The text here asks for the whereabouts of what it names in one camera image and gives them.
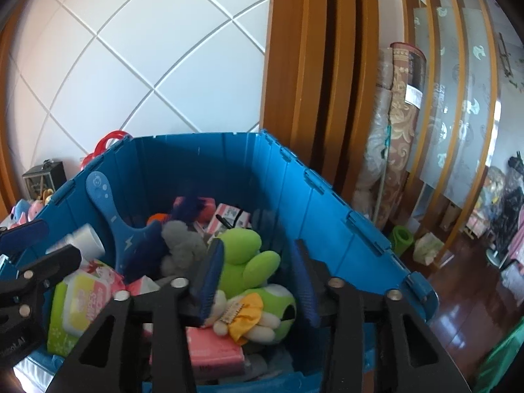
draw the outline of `diamond wall pattern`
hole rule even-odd
[[[269,0],[27,0],[7,81],[16,173],[59,159],[70,178],[116,129],[256,131],[268,11]]]

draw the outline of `barcode label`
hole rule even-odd
[[[405,102],[414,104],[420,109],[422,106],[422,91],[408,84],[405,88]]]

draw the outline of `storage crate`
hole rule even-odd
[[[42,256],[47,248],[85,223],[100,236],[105,261],[114,264],[111,231],[85,190],[86,178],[95,170],[107,176],[120,215],[135,227],[144,226],[153,213],[169,212],[175,197],[188,191],[250,212],[253,229],[263,239],[262,249],[281,253],[276,282],[292,292],[293,285],[288,283],[292,279],[289,250],[295,239],[302,238],[311,257],[325,261],[332,275],[380,294],[399,288],[426,320],[437,310],[438,298],[428,281],[406,269],[391,252],[389,240],[266,132],[125,138],[117,142],[53,195],[40,215],[48,221],[49,237],[27,249],[14,266],[6,264],[2,277],[14,276],[16,267]],[[49,323],[50,303],[48,293],[45,324]],[[367,367],[373,364],[372,328],[365,327]],[[317,389],[326,340],[326,330],[312,329],[299,310],[285,340],[295,373],[239,387],[242,391]],[[30,359],[51,374],[63,362],[59,356],[50,356],[45,346],[32,353]],[[224,387],[231,389],[198,389]]]

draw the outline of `dark brown floor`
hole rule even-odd
[[[489,351],[522,317],[500,274],[488,265],[484,250],[467,237],[455,241],[455,257],[429,274],[406,252],[402,260],[410,270],[426,275],[440,299],[431,329],[455,360],[464,378],[473,384],[476,370]]]

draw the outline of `metal screw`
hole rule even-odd
[[[189,281],[186,278],[176,278],[171,281],[171,286],[173,288],[184,288],[187,287],[189,284]]]
[[[344,280],[340,278],[331,278],[327,284],[331,288],[342,288],[344,286]]]
[[[28,317],[31,314],[31,308],[27,304],[22,304],[18,310],[21,317]]]
[[[126,301],[130,296],[131,294],[126,290],[116,291],[114,295],[116,301]]]
[[[400,301],[402,300],[402,293],[400,290],[389,290],[387,296],[390,300]]]

